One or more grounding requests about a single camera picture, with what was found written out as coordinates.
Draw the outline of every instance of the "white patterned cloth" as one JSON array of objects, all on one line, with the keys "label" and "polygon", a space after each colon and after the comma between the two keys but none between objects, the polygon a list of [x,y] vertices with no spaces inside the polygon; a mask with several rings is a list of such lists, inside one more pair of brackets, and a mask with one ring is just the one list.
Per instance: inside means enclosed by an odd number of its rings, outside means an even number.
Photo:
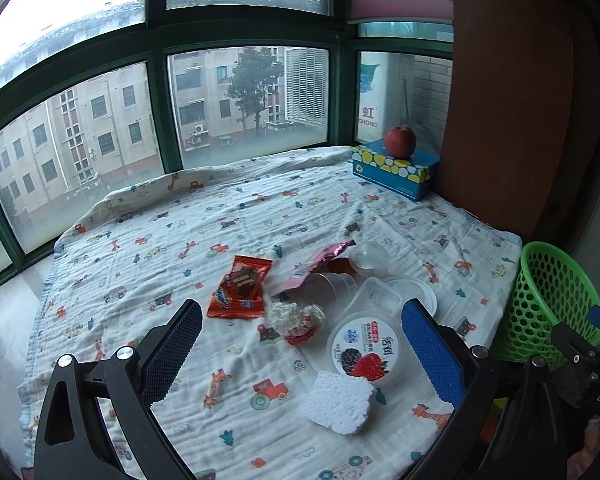
[{"label": "white patterned cloth", "polygon": [[[469,346],[488,346],[520,239],[433,193],[414,203],[360,180],[349,159],[348,148],[317,148],[181,171],[108,195],[62,235],[19,387],[27,462],[56,359],[67,352],[81,362],[107,358],[166,323],[187,298],[206,312],[234,254],[273,260],[265,284],[276,291],[317,248],[376,241],[394,274],[430,284],[439,323]],[[205,317],[170,392],[152,410],[202,479],[331,472],[393,480],[426,452],[452,411],[417,362],[405,370],[376,391],[362,431],[341,436],[300,414],[318,371],[302,346],[287,344],[263,319]],[[126,471],[142,478],[110,401],[102,409]]]}]

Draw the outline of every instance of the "white foam block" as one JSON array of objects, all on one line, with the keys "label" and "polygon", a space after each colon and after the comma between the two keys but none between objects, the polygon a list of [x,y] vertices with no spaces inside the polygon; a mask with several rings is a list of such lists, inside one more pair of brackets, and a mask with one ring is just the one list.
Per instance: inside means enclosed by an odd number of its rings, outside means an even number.
[{"label": "white foam block", "polygon": [[356,433],[365,423],[376,388],[364,377],[320,371],[302,414],[336,433]]}]

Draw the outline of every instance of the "red label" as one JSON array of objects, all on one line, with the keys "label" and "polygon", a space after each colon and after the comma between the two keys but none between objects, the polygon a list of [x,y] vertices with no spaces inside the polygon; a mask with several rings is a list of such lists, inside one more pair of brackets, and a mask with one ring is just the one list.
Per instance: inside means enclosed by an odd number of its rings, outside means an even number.
[{"label": "red label", "polygon": [[375,321],[371,322],[371,339],[374,343],[380,341],[380,338],[378,337],[378,323]]}]

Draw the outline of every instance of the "yellow and white dot pattern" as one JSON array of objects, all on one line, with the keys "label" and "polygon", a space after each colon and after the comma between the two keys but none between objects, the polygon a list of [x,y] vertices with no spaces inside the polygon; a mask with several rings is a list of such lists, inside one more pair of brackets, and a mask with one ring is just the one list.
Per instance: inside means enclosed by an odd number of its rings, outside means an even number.
[{"label": "yellow and white dot pattern", "polygon": [[368,164],[373,168],[380,168],[417,184],[430,179],[429,168],[425,168],[419,164],[412,164],[410,160],[401,160],[400,158],[382,155],[370,150],[366,146],[352,146],[351,151],[353,152],[351,158],[362,163],[362,165],[356,165],[356,171],[359,173],[363,173],[363,165]]}]

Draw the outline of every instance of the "brick wall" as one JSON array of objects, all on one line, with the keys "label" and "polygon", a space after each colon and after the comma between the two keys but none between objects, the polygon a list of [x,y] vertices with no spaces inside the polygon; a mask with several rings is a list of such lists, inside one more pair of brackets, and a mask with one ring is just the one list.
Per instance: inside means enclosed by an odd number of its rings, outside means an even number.
[{"label": "brick wall", "polygon": [[415,56],[410,123],[419,140],[440,153],[445,135],[453,63],[446,59]]}]

